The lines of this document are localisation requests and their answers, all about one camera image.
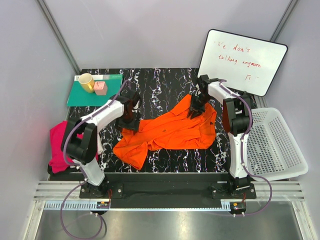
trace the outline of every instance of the white wall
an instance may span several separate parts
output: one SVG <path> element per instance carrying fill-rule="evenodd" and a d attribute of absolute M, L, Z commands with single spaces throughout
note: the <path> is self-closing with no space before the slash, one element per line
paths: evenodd
<path fill-rule="evenodd" d="M 278 42 L 288 53 L 266 102 L 283 114 L 308 163 L 298 179 L 320 237 L 320 1 L 299 1 Z"/>
<path fill-rule="evenodd" d="M 0 23 L 0 233 L 17 240 L 74 73 L 35 0 L 2 0 Z"/>
<path fill-rule="evenodd" d="M 207 33 L 269 40 L 290 0 L 46 0 L 79 67 L 199 67 Z"/>

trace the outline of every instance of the mug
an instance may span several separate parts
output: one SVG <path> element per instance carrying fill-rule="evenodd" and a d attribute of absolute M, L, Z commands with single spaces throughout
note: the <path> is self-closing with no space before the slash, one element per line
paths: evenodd
<path fill-rule="evenodd" d="M 94 92 L 95 80 L 90 73 L 82 74 L 78 79 L 80 85 L 88 93 Z"/>

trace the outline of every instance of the black marble table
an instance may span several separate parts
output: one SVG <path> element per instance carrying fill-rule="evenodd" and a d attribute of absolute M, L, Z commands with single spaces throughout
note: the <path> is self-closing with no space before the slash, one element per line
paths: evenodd
<path fill-rule="evenodd" d="M 83 69 L 81 73 L 123 74 L 123 79 L 130 81 L 124 89 L 138 91 L 142 97 L 142 118 L 155 119 L 169 112 L 185 95 L 196 90 L 198 68 Z M 149 151 L 142 169 L 136 170 L 113 153 L 113 147 L 122 135 L 114 124 L 109 124 L 99 133 L 103 146 L 103 153 L 99 157 L 101 169 L 106 173 L 225 172 L 226 162 L 230 159 L 230 143 L 222 127 L 222 106 L 214 99 L 210 100 L 210 104 L 217 112 L 216 138 L 210 148 Z M 71 107 L 68 118 L 79 118 L 96 109 L 90 106 Z"/>

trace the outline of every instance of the pink box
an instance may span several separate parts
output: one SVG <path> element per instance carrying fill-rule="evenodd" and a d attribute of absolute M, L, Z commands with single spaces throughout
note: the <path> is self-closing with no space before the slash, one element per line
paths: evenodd
<path fill-rule="evenodd" d="M 96 81 L 94 83 L 93 90 L 97 95 L 106 95 L 108 87 L 104 81 Z"/>

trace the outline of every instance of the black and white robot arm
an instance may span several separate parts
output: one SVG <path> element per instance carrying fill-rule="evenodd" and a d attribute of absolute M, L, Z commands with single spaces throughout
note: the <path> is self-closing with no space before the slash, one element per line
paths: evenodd
<path fill-rule="evenodd" d="M 70 132 L 79 122 L 88 119 L 76 129 L 67 142 L 66 154 L 78 168 L 81 168 L 87 182 L 93 186 L 100 186 L 105 179 L 105 174 L 96 159 L 97 151 L 102 148 L 99 132 L 114 120 L 116 120 L 117 128 L 134 131 L 139 129 L 141 115 L 138 108 L 141 104 L 141 98 L 137 92 L 129 90 L 119 95 L 112 104 L 111 102 L 112 100 L 109 100 L 102 107 L 80 119 L 68 120 L 62 139 L 61 150 L 63 151 Z M 83 134 L 82 139 L 78 137 L 78 134 Z"/>
<path fill-rule="evenodd" d="M 250 187 L 250 178 L 244 166 L 248 169 L 247 141 L 249 135 L 244 135 L 244 133 L 250 122 L 249 110 L 234 96 L 239 96 L 239 94 L 223 86 L 220 79 L 209 79 L 208 75 L 202 75 L 197 81 L 199 88 L 191 97 L 188 117 L 195 118 L 201 115 L 205 111 L 205 104 L 211 97 L 222 104 L 222 125 L 230 140 L 230 190 L 233 192 L 247 189 Z M 247 94 L 242 95 L 241 98 L 251 106 L 250 97 Z M 241 141 L 243 141 L 243 150 L 241 150 Z"/>

